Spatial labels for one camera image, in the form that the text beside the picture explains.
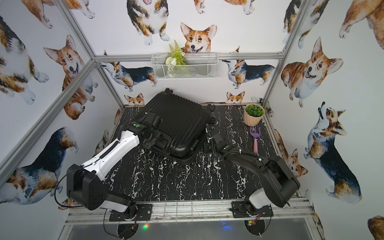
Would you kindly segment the black hard-shell suitcase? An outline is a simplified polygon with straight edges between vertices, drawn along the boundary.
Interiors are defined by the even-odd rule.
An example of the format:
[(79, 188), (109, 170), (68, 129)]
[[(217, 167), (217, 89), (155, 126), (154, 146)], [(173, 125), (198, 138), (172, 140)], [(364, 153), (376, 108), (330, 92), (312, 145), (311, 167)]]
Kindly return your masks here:
[(214, 123), (213, 112), (202, 105), (183, 98), (167, 88), (153, 97), (133, 121), (147, 120), (145, 114), (161, 118), (158, 130), (163, 133), (152, 151), (182, 165), (192, 163), (203, 144), (207, 125)]

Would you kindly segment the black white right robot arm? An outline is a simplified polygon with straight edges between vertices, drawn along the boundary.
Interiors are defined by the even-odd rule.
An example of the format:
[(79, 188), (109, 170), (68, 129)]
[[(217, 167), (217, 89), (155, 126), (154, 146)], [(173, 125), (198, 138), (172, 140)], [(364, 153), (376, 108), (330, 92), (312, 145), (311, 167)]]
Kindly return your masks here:
[(242, 150), (224, 139), (214, 127), (206, 126), (205, 148), (220, 161), (240, 166), (258, 176), (261, 188), (245, 198), (239, 214), (256, 216), (267, 206), (283, 208), (301, 185), (279, 156), (262, 157)]

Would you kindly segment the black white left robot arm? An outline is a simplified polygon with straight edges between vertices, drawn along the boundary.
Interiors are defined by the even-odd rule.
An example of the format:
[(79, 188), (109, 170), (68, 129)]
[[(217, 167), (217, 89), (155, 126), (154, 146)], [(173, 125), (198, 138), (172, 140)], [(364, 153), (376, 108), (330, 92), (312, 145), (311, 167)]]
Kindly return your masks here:
[(136, 122), (122, 128), (120, 137), (104, 150), (78, 166), (68, 168), (67, 196), (90, 211), (105, 209), (122, 213), (125, 219), (132, 220), (138, 215), (136, 201), (128, 196), (111, 192), (103, 184), (110, 170), (131, 150), (140, 146), (150, 150), (162, 136), (159, 125), (162, 118), (154, 113), (145, 115)]

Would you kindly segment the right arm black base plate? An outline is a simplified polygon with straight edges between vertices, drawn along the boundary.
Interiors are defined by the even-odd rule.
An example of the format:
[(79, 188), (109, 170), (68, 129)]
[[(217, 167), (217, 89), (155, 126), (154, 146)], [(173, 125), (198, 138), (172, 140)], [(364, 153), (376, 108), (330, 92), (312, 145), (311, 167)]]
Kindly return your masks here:
[(274, 213), (270, 206), (264, 206), (261, 209), (257, 209), (250, 203), (245, 201), (231, 202), (229, 210), (233, 213), (233, 217), (236, 218), (256, 218), (261, 217), (273, 217)]

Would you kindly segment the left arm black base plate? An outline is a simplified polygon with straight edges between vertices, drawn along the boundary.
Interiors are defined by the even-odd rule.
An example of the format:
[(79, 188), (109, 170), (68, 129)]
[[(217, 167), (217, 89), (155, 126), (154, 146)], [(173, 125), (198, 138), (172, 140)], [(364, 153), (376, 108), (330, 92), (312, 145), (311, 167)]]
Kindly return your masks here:
[(149, 221), (153, 210), (152, 204), (134, 204), (123, 213), (112, 211), (110, 222)]

